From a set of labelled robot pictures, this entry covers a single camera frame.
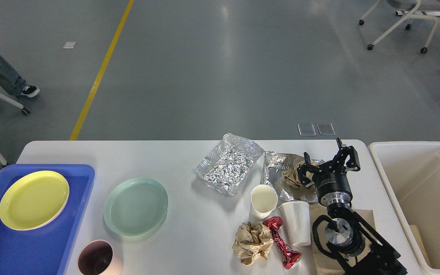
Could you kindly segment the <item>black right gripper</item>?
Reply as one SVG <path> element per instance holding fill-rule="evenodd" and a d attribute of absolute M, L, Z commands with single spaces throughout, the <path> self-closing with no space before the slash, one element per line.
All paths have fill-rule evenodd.
<path fill-rule="evenodd" d="M 323 163 L 323 171 L 326 174 L 318 175 L 320 167 L 311 163 L 308 152 L 304 152 L 304 162 L 297 167 L 300 184 L 305 189 L 310 189 L 315 184 L 318 202 L 324 207 L 335 202 L 350 205 L 353 194 L 346 172 L 361 170 L 355 148 L 343 144 L 340 138 L 336 138 L 336 142 L 338 145 L 337 154 L 332 160 Z M 314 182 L 308 178 L 307 173 L 314 175 Z"/>

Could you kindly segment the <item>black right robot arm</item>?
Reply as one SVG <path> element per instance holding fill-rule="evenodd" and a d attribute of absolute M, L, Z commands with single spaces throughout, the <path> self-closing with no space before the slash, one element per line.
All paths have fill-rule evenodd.
<path fill-rule="evenodd" d="M 304 162 L 296 168 L 301 185 L 314 186 L 319 204 L 327 209 L 312 224 L 317 249 L 335 259 L 346 275 L 406 275 L 398 251 L 352 210 L 347 172 L 361 169 L 358 153 L 340 139 L 336 142 L 338 151 L 332 160 L 313 165 L 305 152 Z"/>

